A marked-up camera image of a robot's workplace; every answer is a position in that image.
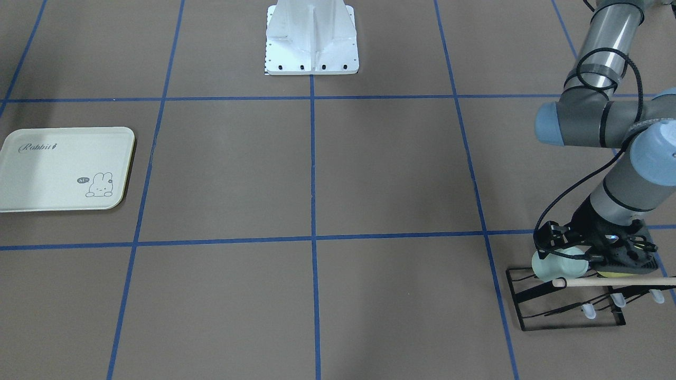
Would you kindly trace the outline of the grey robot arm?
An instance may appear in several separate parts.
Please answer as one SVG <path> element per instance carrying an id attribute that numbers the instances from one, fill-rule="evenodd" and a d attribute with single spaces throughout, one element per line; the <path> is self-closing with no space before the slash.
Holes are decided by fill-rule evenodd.
<path id="1" fill-rule="evenodd" d="M 585 261 L 604 275 L 658 268 L 645 217 L 674 193 L 674 89 L 645 100 L 628 53 L 645 12 L 666 4 L 598 1 L 560 99 L 539 108 L 534 132 L 541 142 L 618 154 L 594 171 L 606 175 L 567 224 L 539 217 L 535 258 Z"/>

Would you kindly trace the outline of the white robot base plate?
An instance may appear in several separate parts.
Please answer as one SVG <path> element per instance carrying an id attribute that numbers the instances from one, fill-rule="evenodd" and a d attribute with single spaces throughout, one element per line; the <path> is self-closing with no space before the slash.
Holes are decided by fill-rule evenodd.
<path id="1" fill-rule="evenodd" d="M 267 75 L 346 75 L 360 69 L 355 11 L 343 1 L 278 1 L 266 12 Z"/>

